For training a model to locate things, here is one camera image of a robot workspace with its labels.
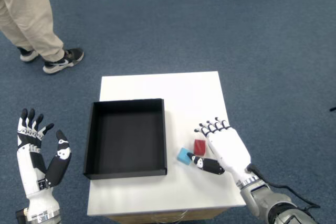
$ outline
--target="robot finger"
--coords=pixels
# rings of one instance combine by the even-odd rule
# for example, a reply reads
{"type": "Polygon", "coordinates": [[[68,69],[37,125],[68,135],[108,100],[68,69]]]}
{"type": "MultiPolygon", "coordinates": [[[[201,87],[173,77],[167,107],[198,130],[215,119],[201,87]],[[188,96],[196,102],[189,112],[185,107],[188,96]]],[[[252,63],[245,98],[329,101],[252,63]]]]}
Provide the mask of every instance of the robot finger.
{"type": "Polygon", "coordinates": [[[69,142],[62,131],[56,133],[58,139],[57,154],[50,162],[46,172],[46,184],[48,187],[57,186],[63,179],[71,160],[69,142]]]}
{"type": "Polygon", "coordinates": [[[37,132],[38,126],[42,122],[42,120],[43,120],[43,114],[40,114],[31,127],[32,132],[37,132]]]}
{"type": "Polygon", "coordinates": [[[32,134],[32,124],[33,124],[33,118],[35,116],[35,110],[31,109],[28,117],[26,118],[26,125],[27,125],[27,135],[31,135],[32,134]]]}
{"type": "Polygon", "coordinates": [[[201,132],[205,137],[207,137],[209,134],[212,134],[212,132],[206,127],[196,128],[194,129],[194,132],[201,132]]]}
{"type": "Polygon", "coordinates": [[[37,138],[42,141],[43,137],[47,134],[47,132],[54,127],[53,123],[48,124],[47,126],[43,127],[39,132],[37,132],[37,138]]]}
{"type": "Polygon", "coordinates": [[[224,169],[215,159],[210,158],[201,158],[195,156],[193,153],[187,153],[191,161],[201,170],[204,170],[209,173],[221,175],[224,173],[224,169]]]}
{"type": "Polygon", "coordinates": [[[224,127],[219,122],[217,122],[217,121],[216,122],[207,121],[207,122],[210,123],[218,131],[221,131],[222,129],[224,129],[224,127]]]}
{"type": "Polygon", "coordinates": [[[222,127],[227,130],[228,128],[230,128],[230,124],[226,121],[226,120],[221,120],[220,118],[215,118],[221,125],[222,127]]]}
{"type": "Polygon", "coordinates": [[[27,109],[23,109],[19,119],[19,125],[17,127],[17,132],[24,135],[26,135],[27,133],[27,124],[26,124],[27,115],[28,115],[27,109]]]}

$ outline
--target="red object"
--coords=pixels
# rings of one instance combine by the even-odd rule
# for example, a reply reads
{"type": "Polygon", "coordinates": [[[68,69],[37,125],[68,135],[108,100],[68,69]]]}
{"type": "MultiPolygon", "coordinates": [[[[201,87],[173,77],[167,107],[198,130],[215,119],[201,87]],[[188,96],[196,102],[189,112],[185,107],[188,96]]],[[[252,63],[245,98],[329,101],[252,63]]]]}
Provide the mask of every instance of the red object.
{"type": "Polygon", "coordinates": [[[205,141],[204,140],[195,139],[194,154],[199,155],[199,156],[203,156],[205,154],[205,141]]]}

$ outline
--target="blue block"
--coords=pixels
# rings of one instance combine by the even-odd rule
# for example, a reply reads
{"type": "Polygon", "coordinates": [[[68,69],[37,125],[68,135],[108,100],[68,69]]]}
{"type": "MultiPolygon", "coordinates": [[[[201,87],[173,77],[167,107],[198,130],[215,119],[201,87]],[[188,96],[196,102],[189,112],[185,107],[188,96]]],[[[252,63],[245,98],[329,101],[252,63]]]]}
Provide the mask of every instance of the blue block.
{"type": "Polygon", "coordinates": [[[185,148],[182,148],[180,150],[179,155],[177,156],[177,160],[180,161],[180,162],[182,162],[182,163],[184,163],[184,164],[186,164],[186,165],[189,165],[191,160],[190,160],[190,158],[187,155],[188,152],[191,152],[191,151],[189,151],[189,150],[187,150],[185,148]]]}

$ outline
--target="sneaker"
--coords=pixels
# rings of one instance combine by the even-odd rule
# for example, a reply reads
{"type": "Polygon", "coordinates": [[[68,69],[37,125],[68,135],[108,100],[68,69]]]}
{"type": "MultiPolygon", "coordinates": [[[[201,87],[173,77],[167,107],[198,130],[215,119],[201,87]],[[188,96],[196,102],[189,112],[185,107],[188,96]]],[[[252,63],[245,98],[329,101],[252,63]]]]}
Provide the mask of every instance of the sneaker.
{"type": "Polygon", "coordinates": [[[21,55],[20,55],[20,59],[21,61],[24,62],[31,62],[33,61],[37,56],[39,56],[38,52],[35,50],[32,51],[27,51],[21,47],[18,47],[17,49],[20,50],[21,55]]]}
{"type": "Polygon", "coordinates": [[[67,67],[73,67],[84,57],[84,52],[80,48],[65,50],[64,57],[56,62],[46,61],[43,66],[45,73],[57,73],[67,67]]]}

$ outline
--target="black tray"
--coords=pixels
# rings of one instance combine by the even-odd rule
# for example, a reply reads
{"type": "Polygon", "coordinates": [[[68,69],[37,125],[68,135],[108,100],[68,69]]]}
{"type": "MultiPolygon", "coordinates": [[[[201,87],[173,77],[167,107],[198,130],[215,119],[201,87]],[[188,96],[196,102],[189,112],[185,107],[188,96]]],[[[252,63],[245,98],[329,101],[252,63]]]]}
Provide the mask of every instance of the black tray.
{"type": "Polygon", "coordinates": [[[167,174],[163,99],[94,102],[84,175],[89,179],[167,174]]]}

